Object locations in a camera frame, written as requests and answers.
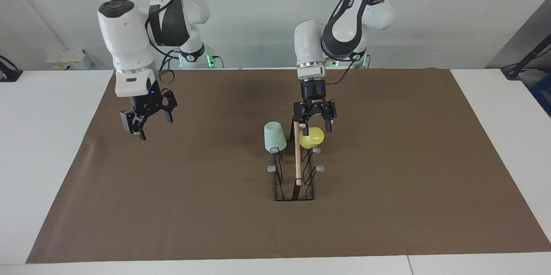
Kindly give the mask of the black tripod stand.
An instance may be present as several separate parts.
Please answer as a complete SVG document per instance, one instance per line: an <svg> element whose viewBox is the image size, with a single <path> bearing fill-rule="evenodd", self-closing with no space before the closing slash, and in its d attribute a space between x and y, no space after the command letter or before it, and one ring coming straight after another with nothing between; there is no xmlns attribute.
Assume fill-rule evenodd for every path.
<svg viewBox="0 0 551 275"><path fill-rule="evenodd" d="M549 33L535 48L532 49L521 61L501 67L499 70L508 80L515 80L525 66L535 59L546 55L551 51L551 33Z"/></svg>

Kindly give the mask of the white power box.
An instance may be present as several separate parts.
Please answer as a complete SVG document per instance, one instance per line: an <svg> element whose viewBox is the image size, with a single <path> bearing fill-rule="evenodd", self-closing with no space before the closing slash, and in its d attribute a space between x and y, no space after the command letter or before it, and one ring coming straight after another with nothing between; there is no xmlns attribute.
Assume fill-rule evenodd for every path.
<svg viewBox="0 0 551 275"><path fill-rule="evenodd" d="M55 70L89 70L93 61L83 49L50 52L45 58L49 68Z"/></svg>

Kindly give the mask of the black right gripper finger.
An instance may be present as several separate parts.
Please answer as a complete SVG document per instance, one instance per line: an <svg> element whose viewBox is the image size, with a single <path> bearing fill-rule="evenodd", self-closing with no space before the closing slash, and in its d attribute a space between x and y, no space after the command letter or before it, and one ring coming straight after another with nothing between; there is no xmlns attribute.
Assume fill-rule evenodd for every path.
<svg viewBox="0 0 551 275"><path fill-rule="evenodd" d="M167 122L173 123L173 109L177 107L176 97L172 90L163 90L163 98L167 99L167 104L163 105Z"/></svg>
<svg viewBox="0 0 551 275"><path fill-rule="evenodd" d="M132 109L121 111L120 117L124 130L138 136L140 140L146 140L146 135L143 128L146 120L149 118L149 114L140 114L136 110Z"/></svg>

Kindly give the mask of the yellow plastic cup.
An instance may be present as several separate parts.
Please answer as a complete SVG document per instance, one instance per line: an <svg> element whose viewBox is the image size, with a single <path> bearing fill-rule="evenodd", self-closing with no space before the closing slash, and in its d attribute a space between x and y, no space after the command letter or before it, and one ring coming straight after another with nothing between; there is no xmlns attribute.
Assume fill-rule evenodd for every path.
<svg viewBox="0 0 551 275"><path fill-rule="evenodd" d="M303 130L299 130L299 144L304 149L312 149L323 143L325 132L319 127L309 127L309 135L306 136Z"/></svg>

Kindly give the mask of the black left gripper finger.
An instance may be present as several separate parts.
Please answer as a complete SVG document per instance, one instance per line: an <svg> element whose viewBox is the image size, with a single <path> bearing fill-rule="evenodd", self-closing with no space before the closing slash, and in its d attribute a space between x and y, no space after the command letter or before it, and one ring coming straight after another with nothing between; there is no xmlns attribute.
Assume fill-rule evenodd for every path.
<svg viewBox="0 0 551 275"><path fill-rule="evenodd" d="M297 123L303 136L309 136L309 116L305 113L306 103L304 101L297 101L294 103L294 122Z"/></svg>
<svg viewBox="0 0 551 275"><path fill-rule="evenodd" d="M325 120L325 132L332 133L333 120L337 117L336 104L334 100L323 103L323 119Z"/></svg>

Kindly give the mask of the brown table mat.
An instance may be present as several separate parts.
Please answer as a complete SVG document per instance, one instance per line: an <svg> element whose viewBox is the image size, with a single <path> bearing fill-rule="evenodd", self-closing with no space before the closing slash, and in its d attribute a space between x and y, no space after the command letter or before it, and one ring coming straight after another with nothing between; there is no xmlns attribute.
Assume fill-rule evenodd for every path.
<svg viewBox="0 0 551 275"><path fill-rule="evenodd" d="M178 71L174 122L124 132L114 81L28 263L546 252L538 224L452 73L353 70L313 164L315 199L276 202L270 121L296 74Z"/></svg>

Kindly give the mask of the blue box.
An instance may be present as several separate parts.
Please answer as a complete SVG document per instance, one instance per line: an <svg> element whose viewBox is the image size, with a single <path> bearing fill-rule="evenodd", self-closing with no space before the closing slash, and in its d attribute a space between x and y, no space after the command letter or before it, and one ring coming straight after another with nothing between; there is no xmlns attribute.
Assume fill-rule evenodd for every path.
<svg viewBox="0 0 551 275"><path fill-rule="evenodd" d="M530 87L529 92L551 118L551 74Z"/></svg>

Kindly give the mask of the black clamp stand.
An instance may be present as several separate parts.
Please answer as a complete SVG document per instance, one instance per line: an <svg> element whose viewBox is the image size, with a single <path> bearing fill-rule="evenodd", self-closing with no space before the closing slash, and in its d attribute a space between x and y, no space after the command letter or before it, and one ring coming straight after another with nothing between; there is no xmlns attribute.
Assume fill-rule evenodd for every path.
<svg viewBox="0 0 551 275"><path fill-rule="evenodd" d="M8 58L0 55L0 83L16 82L22 73L23 70L17 68Z"/></svg>

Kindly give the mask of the light green plastic cup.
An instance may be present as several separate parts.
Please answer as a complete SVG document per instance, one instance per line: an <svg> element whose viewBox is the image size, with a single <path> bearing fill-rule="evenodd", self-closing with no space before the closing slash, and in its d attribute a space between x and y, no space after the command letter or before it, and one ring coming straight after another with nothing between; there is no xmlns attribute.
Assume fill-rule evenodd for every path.
<svg viewBox="0 0 551 275"><path fill-rule="evenodd" d="M264 147L272 154L278 153L287 147L283 127L279 122L271 121L264 125Z"/></svg>

